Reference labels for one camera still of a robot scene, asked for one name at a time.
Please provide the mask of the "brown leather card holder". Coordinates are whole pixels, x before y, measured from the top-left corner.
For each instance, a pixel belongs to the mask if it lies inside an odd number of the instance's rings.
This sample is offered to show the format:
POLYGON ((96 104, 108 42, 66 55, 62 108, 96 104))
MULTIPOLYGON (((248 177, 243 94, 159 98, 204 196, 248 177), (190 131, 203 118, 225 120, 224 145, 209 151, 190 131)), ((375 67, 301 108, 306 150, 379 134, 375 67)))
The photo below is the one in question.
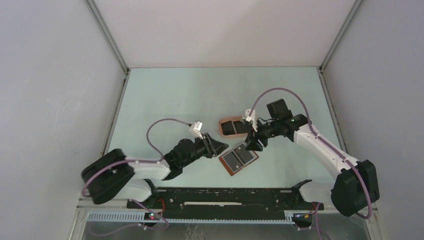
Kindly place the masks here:
POLYGON ((247 150, 246 146, 247 144, 242 142, 218 158, 230 176, 234 176, 259 159, 259 155, 255 151, 247 150))

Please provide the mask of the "pink oval plastic tray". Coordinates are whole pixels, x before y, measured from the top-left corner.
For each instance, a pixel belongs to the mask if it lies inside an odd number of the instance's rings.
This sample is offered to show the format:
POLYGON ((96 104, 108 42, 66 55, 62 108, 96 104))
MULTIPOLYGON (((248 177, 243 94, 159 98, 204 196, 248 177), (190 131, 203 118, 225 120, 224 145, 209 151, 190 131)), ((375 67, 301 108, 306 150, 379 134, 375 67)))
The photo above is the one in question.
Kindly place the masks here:
POLYGON ((223 138, 245 138, 251 130, 241 116, 223 117, 218 121, 218 132, 223 138))

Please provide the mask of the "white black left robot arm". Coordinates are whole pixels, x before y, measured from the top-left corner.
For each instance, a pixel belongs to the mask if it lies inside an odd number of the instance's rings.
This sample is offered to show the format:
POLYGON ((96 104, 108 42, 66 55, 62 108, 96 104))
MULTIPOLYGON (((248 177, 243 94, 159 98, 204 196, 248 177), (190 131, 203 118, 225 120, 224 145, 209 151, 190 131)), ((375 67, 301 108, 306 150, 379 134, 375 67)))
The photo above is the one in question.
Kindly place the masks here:
POLYGON ((216 158, 228 148, 228 144, 213 139, 208 133, 194 140, 181 139, 162 160, 129 159, 122 149, 116 148, 81 172, 82 194, 95 205, 117 198, 134 199, 145 208, 153 208, 158 194, 154 192, 152 180, 172 180, 193 162, 216 158))

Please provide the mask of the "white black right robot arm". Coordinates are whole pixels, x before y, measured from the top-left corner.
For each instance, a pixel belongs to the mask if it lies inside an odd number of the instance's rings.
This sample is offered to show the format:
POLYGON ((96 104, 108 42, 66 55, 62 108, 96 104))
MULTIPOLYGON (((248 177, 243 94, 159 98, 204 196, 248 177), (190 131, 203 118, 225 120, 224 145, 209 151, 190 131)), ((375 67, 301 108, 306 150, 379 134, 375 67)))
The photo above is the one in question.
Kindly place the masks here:
POLYGON ((371 208, 380 199, 377 170, 369 161, 359 161, 322 136, 309 118, 293 115, 283 99, 267 104, 271 120, 261 122, 254 109, 245 110, 242 121, 250 125, 246 149, 261 152, 269 139, 285 137, 307 150, 333 177, 332 183, 307 179, 291 194, 291 204, 304 209, 310 203, 332 204, 345 217, 371 208))

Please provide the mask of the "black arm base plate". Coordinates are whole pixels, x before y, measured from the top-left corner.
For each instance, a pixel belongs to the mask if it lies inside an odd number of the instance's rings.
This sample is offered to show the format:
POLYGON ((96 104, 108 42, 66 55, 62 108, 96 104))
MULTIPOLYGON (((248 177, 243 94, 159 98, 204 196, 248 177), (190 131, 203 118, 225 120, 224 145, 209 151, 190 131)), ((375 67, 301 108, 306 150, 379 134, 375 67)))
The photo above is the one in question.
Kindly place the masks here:
POLYGON ((142 204, 174 220, 288 220, 287 211, 312 212, 294 188, 160 187, 142 204))

